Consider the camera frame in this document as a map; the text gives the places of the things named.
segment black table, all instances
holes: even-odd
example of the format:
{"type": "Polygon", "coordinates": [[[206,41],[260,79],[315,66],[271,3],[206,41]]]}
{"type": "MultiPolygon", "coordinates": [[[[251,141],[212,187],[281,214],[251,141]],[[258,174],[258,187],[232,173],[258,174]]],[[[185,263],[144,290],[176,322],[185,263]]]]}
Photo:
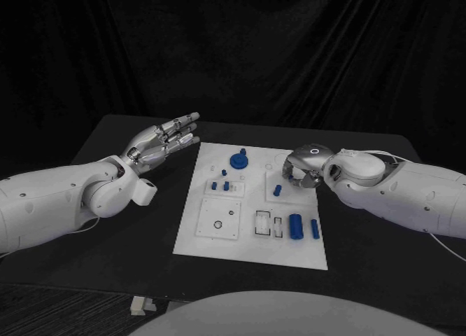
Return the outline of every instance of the black table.
{"type": "MultiPolygon", "coordinates": [[[[120,155],[133,136],[163,122],[105,116],[72,164],[120,155]]],[[[281,149],[317,143],[333,152],[381,150],[421,162],[400,135],[198,124],[195,134],[205,142],[281,149]]],[[[352,300],[421,323],[466,326],[466,263],[427,234],[343,205],[326,185],[317,199],[328,271],[173,255],[198,151],[199,145],[189,147],[143,175],[159,188],[149,206],[131,202],[87,233],[14,252],[0,266],[0,284],[183,302],[244,290],[289,290],[352,300]]],[[[466,256],[465,240],[443,241],[466,256]]]]}

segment blue object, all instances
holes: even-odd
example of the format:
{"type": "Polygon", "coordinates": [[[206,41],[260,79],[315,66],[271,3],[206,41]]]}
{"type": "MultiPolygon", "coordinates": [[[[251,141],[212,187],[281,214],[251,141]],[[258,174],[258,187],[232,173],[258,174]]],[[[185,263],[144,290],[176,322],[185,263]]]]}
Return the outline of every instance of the blue object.
{"type": "Polygon", "coordinates": [[[242,169],[248,165],[248,157],[245,154],[234,154],[229,158],[229,164],[234,169],[242,169]]]}
{"type": "Polygon", "coordinates": [[[277,184],[276,191],[273,192],[273,194],[274,194],[276,196],[280,196],[280,191],[281,191],[281,185],[277,184]]]}
{"type": "Polygon", "coordinates": [[[310,224],[312,224],[313,238],[315,238],[315,239],[319,239],[320,236],[319,236],[317,220],[313,219],[313,220],[310,221],[310,224]]]}
{"type": "Polygon", "coordinates": [[[290,215],[290,238],[303,239],[302,216],[297,213],[290,215]]]}

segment white round object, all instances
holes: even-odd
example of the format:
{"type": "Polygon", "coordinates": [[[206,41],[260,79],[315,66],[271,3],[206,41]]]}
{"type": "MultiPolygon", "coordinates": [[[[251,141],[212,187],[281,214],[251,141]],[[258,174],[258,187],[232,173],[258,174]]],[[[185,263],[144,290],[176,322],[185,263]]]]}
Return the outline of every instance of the white round object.
{"type": "Polygon", "coordinates": [[[218,295],[152,320],[131,336],[150,335],[417,335],[443,334],[364,304],[277,291],[218,295]]]}

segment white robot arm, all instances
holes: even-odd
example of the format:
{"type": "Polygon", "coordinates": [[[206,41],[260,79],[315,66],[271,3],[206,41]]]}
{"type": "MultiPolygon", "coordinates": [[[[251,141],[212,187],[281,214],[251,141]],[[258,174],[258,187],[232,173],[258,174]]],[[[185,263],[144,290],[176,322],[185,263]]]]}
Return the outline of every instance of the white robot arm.
{"type": "Polygon", "coordinates": [[[0,253],[43,244],[94,218],[111,217],[130,200],[149,205],[157,188],[140,174],[170,153],[199,142],[191,133],[198,113],[152,126],[123,155],[98,162],[19,174],[0,181],[0,253]]]}
{"type": "Polygon", "coordinates": [[[349,207],[413,230],[466,239],[466,175],[407,160],[390,164],[371,153],[400,158],[306,145],[289,155],[283,177],[303,188],[325,181],[349,207]],[[291,177],[293,167],[306,173],[302,180],[291,177]]]}

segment white pegboard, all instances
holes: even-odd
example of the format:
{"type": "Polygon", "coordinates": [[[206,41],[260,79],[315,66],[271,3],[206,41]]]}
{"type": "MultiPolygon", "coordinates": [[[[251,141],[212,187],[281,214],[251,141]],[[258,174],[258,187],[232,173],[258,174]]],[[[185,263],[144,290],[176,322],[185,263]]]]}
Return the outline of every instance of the white pegboard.
{"type": "MultiPolygon", "coordinates": [[[[290,153],[291,150],[201,143],[173,250],[175,254],[328,270],[316,190],[300,188],[297,190],[287,180],[281,178],[281,166],[290,153]],[[245,169],[237,170],[229,166],[229,157],[240,152],[241,148],[247,149],[248,166],[245,169]],[[227,170],[227,176],[222,176],[222,169],[227,170]],[[212,192],[209,192],[211,187],[208,185],[212,181],[216,181],[218,195],[212,195],[212,192]],[[221,192],[225,181],[229,181],[229,184],[242,183],[242,197],[238,197],[238,195],[234,197],[221,192]],[[268,198],[268,202],[267,188],[271,188],[274,183],[283,186],[283,191],[280,198],[271,195],[276,198],[268,198]],[[205,200],[218,202],[214,208],[219,213],[215,216],[205,217],[202,215],[205,200]],[[240,203],[240,212],[234,212],[234,215],[229,215],[229,208],[235,203],[240,203]],[[255,234],[257,211],[270,212],[270,236],[255,234]],[[234,237],[231,232],[227,234],[227,231],[222,231],[222,228],[231,228],[231,226],[222,226],[216,229],[214,223],[218,221],[219,216],[228,218],[228,216],[235,216],[237,214],[240,225],[237,236],[234,237]],[[290,238],[290,214],[302,215],[303,239],[300,240],[290,238]],[[319,239],[313,239],[312,219],[317,220],[319,239]],[[208,237],[199,236],[198,233],[199,228],[203,227],[208,227],[208,237]],[[276,237],[276,228],[277,231],[279,229],[281,230],[281,238],[276,237]]],[[[300,177],[297,174],[299,172],[296,171],[293,174],[296,178],[300,177]]]]}

